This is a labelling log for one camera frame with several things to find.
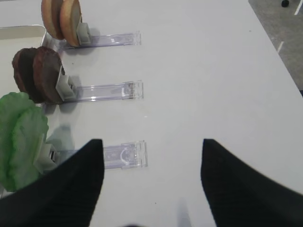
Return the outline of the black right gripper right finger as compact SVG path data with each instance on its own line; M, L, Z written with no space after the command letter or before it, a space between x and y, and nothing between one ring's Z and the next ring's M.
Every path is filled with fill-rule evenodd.
M301 227L303 196L256 171L214 139L202 148L201 182L218 227Z

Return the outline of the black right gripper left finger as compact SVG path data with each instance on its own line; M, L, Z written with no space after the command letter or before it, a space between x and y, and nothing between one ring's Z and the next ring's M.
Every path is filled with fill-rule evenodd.
M93 139L50 173L1 199L0 225L88 227L103 179L103 142Z

